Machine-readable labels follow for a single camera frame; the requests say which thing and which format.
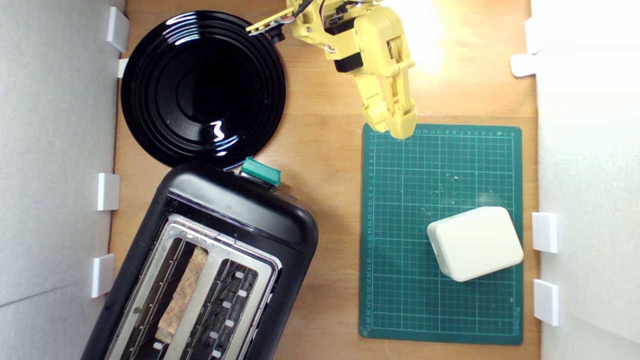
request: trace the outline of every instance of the wooden table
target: wooden table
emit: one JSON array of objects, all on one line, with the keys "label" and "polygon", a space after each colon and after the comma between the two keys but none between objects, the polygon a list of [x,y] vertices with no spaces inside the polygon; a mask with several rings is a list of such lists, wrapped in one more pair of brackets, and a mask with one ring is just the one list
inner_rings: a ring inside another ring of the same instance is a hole
[{"label": "wooden table", "polygon": [[[258,21],[284,0],[128,0],[129,50],[156,24],[191,10],[221,10]],[[529,0],[402,0],[412,95],[421,122],[519,126],[524,137],[525,307],[521,347],[366,340],[358,335],[360,145],[364,120],[355,84],[323,51],[294,39],[278,45],[288,100],[282,124],[257,156],[314,211],[320,239],[276,359],[539,359],[540,324],[532,315],[531,218],[538,208],[535,83],[515,79],[509,57],[522,53]],[[168,168],[132,139],[118,114],[115,172],[122,176],[111,252],[119,268],[156,186]]]}]

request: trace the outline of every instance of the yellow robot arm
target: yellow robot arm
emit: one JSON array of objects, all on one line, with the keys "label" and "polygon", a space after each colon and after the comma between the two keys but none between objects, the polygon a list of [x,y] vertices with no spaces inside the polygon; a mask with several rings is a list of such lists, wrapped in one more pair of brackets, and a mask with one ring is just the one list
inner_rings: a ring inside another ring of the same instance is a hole
[{"label": "yellow robot arm", "polygon": [[400,18],[374,1],[287,0],[288,9],[247,28],[284,40],[282,26],[321,47],[339,72],[350,73],[358,85],[367,123],[398,139],[413,134],[417,121],[409,91],[409,69],[415,65]]}]

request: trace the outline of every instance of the green cutting mat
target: green cutting mat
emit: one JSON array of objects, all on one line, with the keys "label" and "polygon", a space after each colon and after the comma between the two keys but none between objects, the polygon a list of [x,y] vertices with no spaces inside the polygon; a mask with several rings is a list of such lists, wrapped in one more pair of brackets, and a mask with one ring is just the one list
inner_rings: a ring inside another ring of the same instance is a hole
[{"label": "green cutting mat", "polygon": [[458,283],[426,236],[436,220],[502,206],[522,242],[520,129],[420,124],[399,141],[365,126],[363,136],[360,334],[522,344],[522,264]]}]

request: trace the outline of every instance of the white clip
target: white clip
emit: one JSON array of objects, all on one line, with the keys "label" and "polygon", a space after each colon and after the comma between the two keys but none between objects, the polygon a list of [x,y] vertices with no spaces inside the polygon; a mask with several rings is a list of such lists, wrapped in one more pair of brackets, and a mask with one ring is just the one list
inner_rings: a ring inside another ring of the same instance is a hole
[{"label": "white clip", "polygon": [[524,33],[527,53],[511,57],[511,73],[516,78],[537,73],[538,62],[535,55],[544,48],[545,41],[547,41],[544,24],[537,17],[532,16],[524,22]]},{"label": "white clip", "polygon": [[129,19],[115,6],[109,8],[109,27],[107,41],[121,53],[127,51],[129,43]]},{"label": "white clip", "polygon": [[533,75],[538,70],[535,55],[516,54],[511,56],[511,73],[516,78]]},{"label": "white clip", "polygon": [[533,315],[551,326],[558,326],[558,308],[558,286],[533,280]]},{"label": "white clip", "polygon": [[533,249],[538,251],[558,252],[558,215],[552,213],[531,214],[533,233]]},{"label": "white clip", "polygon": [[113,285],[114,268],[115,256],[113,254],[93,259],[92,298],[95,299],[109,292]]},{"label": "white clip", "polygon": [[98,211],[120,208],[120,175],[98,175]]},{"label": "white clip", "polygon": [[122,79],[124,76],[124,69],[127,67],[129,58],[118,60],[118,79]]}]

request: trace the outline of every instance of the white wall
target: white wall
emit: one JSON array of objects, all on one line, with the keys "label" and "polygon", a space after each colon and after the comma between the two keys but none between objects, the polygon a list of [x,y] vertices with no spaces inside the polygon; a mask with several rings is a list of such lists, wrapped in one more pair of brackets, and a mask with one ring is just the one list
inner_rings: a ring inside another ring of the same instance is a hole
[{"label": "white wall", "polygon": [[540,210],[559,214],[560,290],[543,360],[640,358],[640,22],[636,1],[532,0]]},{"label": "white wall", "polygon": [[[124,8],[123,0],[114,1]],[[74,359],[104,299],[97,176],[113,171],[109,0],[0,0],[0,359]]]}]

